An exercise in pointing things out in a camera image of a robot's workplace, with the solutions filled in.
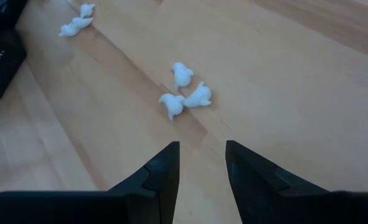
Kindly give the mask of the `small white ghost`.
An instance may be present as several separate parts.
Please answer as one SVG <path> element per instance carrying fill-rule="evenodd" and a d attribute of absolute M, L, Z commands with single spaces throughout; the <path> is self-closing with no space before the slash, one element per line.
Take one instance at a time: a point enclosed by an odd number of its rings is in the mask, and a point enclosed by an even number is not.
<path fill-rule="evenodd" d="M 81 18 L 90 17 L 93 14 L 93 10 L 94 10 L 95 6 L 96 6 L 96 4 L 94 4 L 94 3 L 82 4 L 80 6 L 80 17 Z"/>
<path fill-rule="evenodd" d="M 173 64 L 171 71 L 174 74 L 175 89 L 186 87 L 190 84 L 191 78 L 194 75 L 193 70 L 187 68 L 183 63 L 176 62 Z"/>
<path fill-rule="evenodd" d="M 92 22 L 93 22 L 92 17 L 86 17 L 86 18 L 74 17 L 72 19 L 72 25 L 78 29 L 83 29 L 85 27 L 88 27 Z"/>
<path fill-rule="evenodd" d="M 78 34 L 79 29 L 76 28 L 75 26 L 73 26 L 72 24 L 69 25 L 62 25 L 60 28 L 60 33 L 59 33 L 59 37 L 63 37 L 63 36 L 67 36 L 67 37 L 71 37 L 71 36 L 75 36 L 76 34 Z"/>
<path fill-rule="evenodd" d="M 192 94 L 183 101 L 183 104 L 188 108 L 209 106 L 211 104 L 211 96 L 212 92 L 210 88 L 205 86 L 204 82 L 200 82 Z"/>
<path fill-rule="evenodd" d="M 165 93 L 159 98 L 159 102 L 165 104 L 169 119 L 171 121 L 173 120 L 173 116 L 182 113 L 184 109 L 184 100 L 185 97 L 183 95 L 173 95 L 170 93 Z"/>

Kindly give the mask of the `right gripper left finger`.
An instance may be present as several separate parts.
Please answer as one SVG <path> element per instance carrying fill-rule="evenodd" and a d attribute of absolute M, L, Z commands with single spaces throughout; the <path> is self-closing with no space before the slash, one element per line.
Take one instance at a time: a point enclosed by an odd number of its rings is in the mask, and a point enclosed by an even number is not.
<path fill-rule="evenodd" d="M 173 141 L 108 193 L 119 197 L 118 224 L 172 224 L 180 179 L 180 143 Z"/>

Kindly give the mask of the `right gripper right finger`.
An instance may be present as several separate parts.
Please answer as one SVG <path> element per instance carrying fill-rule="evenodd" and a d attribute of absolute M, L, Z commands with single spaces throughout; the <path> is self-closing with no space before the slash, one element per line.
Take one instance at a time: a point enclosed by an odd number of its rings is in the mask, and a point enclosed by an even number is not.
<path fill-rule="evenodd" d="M 226 142 L 225 161 L 243 224 L 299 224 L 291 198 L 328 193 L 234 140 Z"/>

